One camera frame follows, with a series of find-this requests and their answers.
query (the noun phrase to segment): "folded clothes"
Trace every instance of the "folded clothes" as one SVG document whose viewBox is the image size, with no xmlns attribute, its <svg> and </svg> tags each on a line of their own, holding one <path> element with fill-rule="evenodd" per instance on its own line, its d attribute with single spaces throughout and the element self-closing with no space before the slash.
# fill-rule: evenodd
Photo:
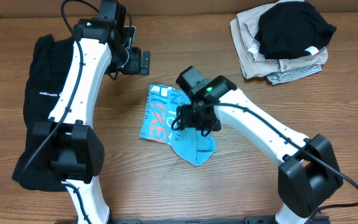
<svg viewBox="0 0 358 224">
<path fill-rule="evenodd" d="M 321 65 L 309 65 L 301 68 L 295 68 L 287 72 L 273 72 L 270 75 L 267 75 L 266 78 L 273 85 L 276 85 L 279 83 L 286 83 L 286 82 L 298 80 L 308 75 L 321 72 L 322 70 L 323 69 L 321 68 Z"/>
<path fill-rule="evenodd" d="M 336 27 L 308 2 L 280 2 L 259 18 L 260 53 L 267 59 L 314 55 L 327 46 Z"/>
<path fill-rule="evenodd" d="M 212 135 L 203 137 L 201 131 L 186 128 L 183 131 L 171 129 L 177 117 L 177 107 L 190 104 L 187 95 L 169 86 L 150 85 L 140 138 L 168 144 L 179 157 L 199 166 L 216 150 Z"/>
<path fill-rule="evenodd" d="M 234 46 L 237 50 L 239 60 L 242 66 L 242 74 L 246 79 L 253 77 L 265 77 L 271 73 L 287 72 L 295 68 L 306 67 L 309 65 L 322 65 L 327 61 L 328 51 L 324 48 L 321 49 L 314 56 L 307 56 L 293 60 L 264 60 L 263 62 L 254 62 L 248 54 L 245 45 L 242 42 L 238 19 L 233 19 L 230 22 L 230 28 Z"/>
</svg>

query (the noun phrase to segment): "stack of folded clothes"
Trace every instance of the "stack of folded clothes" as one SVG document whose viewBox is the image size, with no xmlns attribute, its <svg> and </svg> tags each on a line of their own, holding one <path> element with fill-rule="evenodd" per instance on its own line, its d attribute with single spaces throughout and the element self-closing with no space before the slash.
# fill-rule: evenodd
<svg viewBox="0 0 358 224">
<path fill-rule="evenodd" d="M 281 0 L 238 13 L 230 26 L 243 76 L 267 77 L 273 84 L 322 71 L 326 46 L 336 30 L 302 0 Z"/>
</svg>

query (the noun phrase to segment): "black motor joint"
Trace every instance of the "black motor joint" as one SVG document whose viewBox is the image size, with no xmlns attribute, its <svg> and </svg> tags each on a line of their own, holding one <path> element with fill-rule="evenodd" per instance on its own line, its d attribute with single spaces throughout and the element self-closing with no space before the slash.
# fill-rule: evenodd
<svg viewBox="0 0 358 224">
<path fill-rule="evenodd" d="M 211 131 L 220 131 L 221 123 L 216 118 L 213 107 L 199 108 L 211 103 L 219 103 L 220 97 L 230 90 L 237 89 L 236 85 L 223 76 L 214 80 L 205 78 L 197 69 L 190 66 L 176 80 L 180 88 L 191 100 L 190 105 L 178 106 L 179 117 L 176 129 L 196 128 L 206 136 Z"/>
<path fill-rule="evenodd" d="M 97 39 L 108 44 L 111 63 L 105 74 L 121 72 L 125 75 L 148 75 L 150 52 L 133 47 L 134 26 L 124 26 L 126 8 L 117 1 L 101 1 L 99 14 L 91 19 L 80 19 L 74 26 L 77 38 Z"/>
<path fill-rule="evenodd" d="M 343 184 L 343 179 L 328 168 L 312 160 L 309 152 L 332 168 L 339 170 L 331 143 L 318 134 L 305 139 L 303 150 L 278 167 L 278 194 L 283 202 L 299 217 L 309 217 L 325 200 Z M 305 167 L 300 161 L 309 161 Z"/>
</svg>

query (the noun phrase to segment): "wooden table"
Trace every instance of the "wooden table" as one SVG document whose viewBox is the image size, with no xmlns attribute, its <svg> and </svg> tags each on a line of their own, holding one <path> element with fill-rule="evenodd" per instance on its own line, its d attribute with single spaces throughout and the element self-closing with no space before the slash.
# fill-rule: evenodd
<svg viewBox="0 0 358 224">
<path fill-rule="evenodd" d="M 105 77 L 94 113 L 106 150 L 101 186 L 114 218 L 244 218 L 273 215 L 282 204 L 277 169 L 228 126 L 213 133 L 218 150 L 199 167 L 168 145 L 139 139 L 149 85 L 178 88 L 175 79 L 189 65 L 210 78 L 225 75 L 289 127 L 325 135 L 341 170 L 358 182 L 358 13 L 323 16 L 337 26 L 323 71 L 277 86 L 243 79 L 229 30 L 235 15 L 135 17 L 136 45 L 152 52 L 150 75 Z M 76 219 L 67 193 L 24 190 L 11 180 L 24 150 L 22 106 L 34 44 L 51 33 L 69 36 L 61 18 L 0 19 L 0 223 Z M 357 191 L 344 184 L 325 204 L 356 200 Z M 358 207 L 326 214 L 332 223 L 358 223 Z"/>
</svg>

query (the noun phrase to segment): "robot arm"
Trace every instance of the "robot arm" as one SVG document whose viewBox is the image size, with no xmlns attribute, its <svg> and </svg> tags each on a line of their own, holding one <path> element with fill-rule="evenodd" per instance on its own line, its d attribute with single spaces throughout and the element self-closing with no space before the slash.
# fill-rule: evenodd
<svg viewBox="0 0 358 224">
<path fill-rule="evenodd" d="M 192 104 L 177 108 L 173 129 L 193 127 L 219 131 L 220 123 L 238 130 L 278 167 L 278 194 L 284 202 L 276 214 L 279 224 L 304 224 L 343 184 L 340 176 L 311 159 L 317 157 L 339 171 L 331 143 L 322 135 L 309 139 L 254 105 L 235 84 L 219 76 L 208 80 L 193 67 L 177 84 Z M 303 167 L 303 160 L 310 163 Z"/>
<path fill-rule="evenodd" d="M 93 132 L 93 111 L 101 80 L 104 74 L 110 76 L 114 72 L 116 75 L 118 72 L 149 74 L 150 52 L 144 51 L 141 57 L 140 48 L 132 47 L 135 27 L 124 27 L 125 16 L 123 5 L 114 0 L 102 0 L 98 17 L 80 19 L 73 35 L 80 40 L 82 55 L 74 42 L 70 71 L 58 102 L 48 121 L 37 122 L 33 128 L 35 141 L 44 146 L 42 151 L 41 146 L 37 149 L 43 167 L 53 172 L 69 191 L 78 214 L 78 224 L 112 223 L 99 183 L 104 147 Z M 74 91 L 80 67 L 82 73 Z M 73 93 L 69 113 L 64 115 Z"/>
</svg>

